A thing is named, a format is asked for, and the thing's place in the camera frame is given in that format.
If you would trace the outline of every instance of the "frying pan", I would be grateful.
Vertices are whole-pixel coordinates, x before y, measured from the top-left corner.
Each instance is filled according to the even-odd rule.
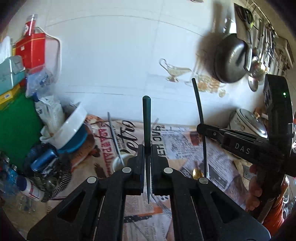
[[[225,36],[218,44],[214,57],[214,73],[222,83],[239,81],[247,73],[244,69],[248,45],[237,34]]]

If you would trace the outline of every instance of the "green cloth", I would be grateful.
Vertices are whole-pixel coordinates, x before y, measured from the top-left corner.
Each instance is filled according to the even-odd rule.
[[[40,143],[43,123],[35,111],[35,103],[25,97],[23,90],[4,104],[0,106],[0,151],[22,170],[26,155]]]

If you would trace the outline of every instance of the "blue bowl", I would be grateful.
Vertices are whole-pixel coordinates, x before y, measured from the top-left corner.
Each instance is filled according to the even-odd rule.
[[[82,144],[85,142],[87,138],[87,131],[85,124],[78,129],[75,135],[71,138],[70,141],[66,145],[64,145],[61,149],[57,150],[59,154],[63,154],[65,152],[72,153],[78,150]]]

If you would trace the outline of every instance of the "plastic bag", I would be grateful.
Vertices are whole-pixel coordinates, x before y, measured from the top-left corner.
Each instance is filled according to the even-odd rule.
[[[44,66],[31,69],[27,73],[26,97],[33,97],[36,101],[36,99],[52,95],[55,82],[52,73]]]
[[[55,79],[44,66],[31,69],[27,74],[26,97],[35,101],[40,119],[53,136],[65,122],[65,114],[58,98],[53,94]]]
[[[47,126],[50,136],[53,136],[65,122],[61,103],[53,95],[40,98],[35,103],[35,109],[40,119]]]

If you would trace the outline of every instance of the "yellow box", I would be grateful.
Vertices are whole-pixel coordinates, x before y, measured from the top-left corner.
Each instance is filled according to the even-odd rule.
[[[0,104],[10,100],[17,93],[17,91],[19,89],[20,89],[20,84],[17,84],[11,90],[9,90],[9,91],[3,93],[2,95],[0,95]]]

